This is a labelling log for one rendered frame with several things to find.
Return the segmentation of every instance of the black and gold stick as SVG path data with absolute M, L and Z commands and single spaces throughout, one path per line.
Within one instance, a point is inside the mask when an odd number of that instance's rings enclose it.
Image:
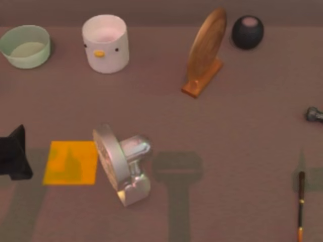
M 304 190 L 305 190 L 305 172 L 301 171 L 298 174 L 298 230 L 297 242 L 303 240 L 303 206 L 304 206 Z

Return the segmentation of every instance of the black vase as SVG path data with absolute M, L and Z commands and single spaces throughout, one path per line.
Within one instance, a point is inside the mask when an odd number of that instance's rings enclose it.
M 233 28 L 231 38 L 240 49 L 253 49 L 262 41 L 264 27 L 261 20 L 255 16 L 239 18 Z

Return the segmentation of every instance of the yellow beak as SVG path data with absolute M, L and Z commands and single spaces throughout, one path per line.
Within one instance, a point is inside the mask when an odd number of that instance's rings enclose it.
M 97 50 L 97 51 L 94 52 L 94 56 L 98 57 L 98 58 L 102 58 L 102 57 L 105 56 L 105 53 L 103 51 Z

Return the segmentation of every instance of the brown tabletop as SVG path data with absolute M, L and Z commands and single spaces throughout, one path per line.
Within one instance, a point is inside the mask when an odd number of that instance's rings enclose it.
M 55 50 L 43 66 L 19 70 L 0 58 L 0 134 L 24 124 L 35 173 L 0 177 L 1 242 L 296 241 L 292 176 L 302 165 L 304 241 L 323 240 L 323 126 L 303 117 L 323 109 L 322 28 L 267 27 L 250 52 L 232 47 L 228 31 L 225 65 L 198 99 L 180 91 L 197 28 L 130 28 L 130 64 L 113 75 L 88 66 L 80 28 L 48 31 Z M 128 208 L 100 165 L 93 186 L 42 185 L 50 142 L 91 140 L 101 122 L 119 139 L 153 142 L 151 194 Z M 203 176 L 156 181 L 154 162 L 180 159 L 202 165 Z

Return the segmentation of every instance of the orange sticky note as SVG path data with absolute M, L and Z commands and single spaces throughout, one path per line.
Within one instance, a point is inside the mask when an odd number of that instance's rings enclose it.
M 44 185 L 93 185 L 97 151 L 93 141 L 52 141 Z

